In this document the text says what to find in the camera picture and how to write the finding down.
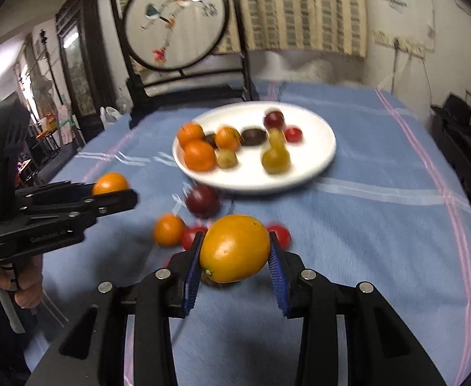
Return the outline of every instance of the green fruit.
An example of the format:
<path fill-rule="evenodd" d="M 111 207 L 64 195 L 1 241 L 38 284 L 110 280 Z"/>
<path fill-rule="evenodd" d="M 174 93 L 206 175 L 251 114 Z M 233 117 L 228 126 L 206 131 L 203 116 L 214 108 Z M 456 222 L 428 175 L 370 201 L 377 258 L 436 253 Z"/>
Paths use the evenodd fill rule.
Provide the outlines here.
<path fill-rule="evenodd" d="M 285 144 L 284 134 L 279 129 L 270 129 L 268 133 L 268 140 L 272 148 L 280 148 Z"/>
<path fill-rule="evenodd" d="M 268 174 L 283 174 L 291 166 L 291 157 L 283 145 L 271 146 L 262 156 L 262 166 Z"/>
<path fill-rule="evenodd" d="M 216 161 L 219 168 L 232 168 L 238 163 L 235 152 L 224 149 L 216 152 Z"/>

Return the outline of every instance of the dark wooden door frame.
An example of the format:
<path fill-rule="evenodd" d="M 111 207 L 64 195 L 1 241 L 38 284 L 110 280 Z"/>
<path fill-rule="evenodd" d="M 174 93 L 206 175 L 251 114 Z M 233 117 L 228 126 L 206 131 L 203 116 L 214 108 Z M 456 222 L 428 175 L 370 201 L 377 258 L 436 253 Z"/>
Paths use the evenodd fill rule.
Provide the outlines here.
<path fill-rule="evenodd" d="M 85 119 L 80 113 L 77 100 L 71 86 L 69 66 L 63 47 L 64 37 L 73 27 L 78 27 L 81 55 L 90 87 L 90 95 L 97 113 L 96 118 Z M 62 69 L 71 98 L 72 112 L 85 131 L 84 121 L 92 127 L 102 127 L 99 119 L 101 106 L 115 106 L 115 93 L 108 69 L 103 33 L 99 20 L 98 0 L 67 0 L 56 15 L 56 31 L 60 49 Z"/>

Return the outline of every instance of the white plastic bag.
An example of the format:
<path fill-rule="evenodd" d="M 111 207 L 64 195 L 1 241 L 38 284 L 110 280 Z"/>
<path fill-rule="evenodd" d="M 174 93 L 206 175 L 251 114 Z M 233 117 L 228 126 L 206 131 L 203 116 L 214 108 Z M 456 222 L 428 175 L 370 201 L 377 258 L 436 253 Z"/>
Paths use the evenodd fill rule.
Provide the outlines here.
<path fill-rule="evenodd" d="M 115 108 L 108 106 L 101 107 L 99 109 L 99 116 L 101 118 L 101 123 L 103 123 L 103 127 L 106 129 L 121 118 L 121 113 L 119 113 Z"/>

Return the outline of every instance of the striped curtain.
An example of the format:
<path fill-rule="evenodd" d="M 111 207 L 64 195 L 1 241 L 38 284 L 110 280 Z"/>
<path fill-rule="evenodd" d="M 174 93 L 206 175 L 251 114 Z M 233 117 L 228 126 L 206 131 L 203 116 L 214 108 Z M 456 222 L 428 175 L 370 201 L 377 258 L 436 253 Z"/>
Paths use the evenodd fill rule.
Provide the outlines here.
<path fill-rule="evenodd" d="M 128 0 L 119 0 L 124 7 Z M 366 57 L 366 0 L 241 0 L 250 50 L 311 49 Z M 240 50 L 231 7 L 216 53 Z"/>

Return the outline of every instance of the red fruit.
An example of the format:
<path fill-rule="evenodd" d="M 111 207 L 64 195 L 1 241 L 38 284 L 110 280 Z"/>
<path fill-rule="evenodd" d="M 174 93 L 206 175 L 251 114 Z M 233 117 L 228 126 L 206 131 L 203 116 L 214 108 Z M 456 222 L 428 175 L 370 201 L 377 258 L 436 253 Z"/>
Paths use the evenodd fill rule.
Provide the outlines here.
<path fill-rule="evenodd" d="M 264 127 L 266 129 L 282 129 L 284 127 L 284 115 L 280 110 L 273 110 L 269 112 L 264 118 Z"/>
<path fill-rule="evenodd" d="M 280 223 L 270 223 L 266 226 L 268 232 L 275 232 L 278 244 L 283 250 L 287 250 L 291 244 L 291 233 Z"/>
<path fill-rule="evenodd" d="M 287 142 L 296 143 L 303 139 L 303 132 L 299 127 L 288 126 L 284 132 L 284 136 Z"/>
<path fill-rule="evenodd" d="M 185 200 L 189 212 L 201 219 L 213 217 L 221 208 L 216 191 L 200 184 L 192 189 Z"/>
<path fill-rule="evenodd" d="M 196 234 L 198 232 L 203 232 L 204 234 L 206 234 L 207 228 L 205 228 L 204 226 L 194 226 L 192 228 L 185 228 L 181 240 L 184 250 L 189 251 L 191 249 L 194 237 L 196 237 Z"/>

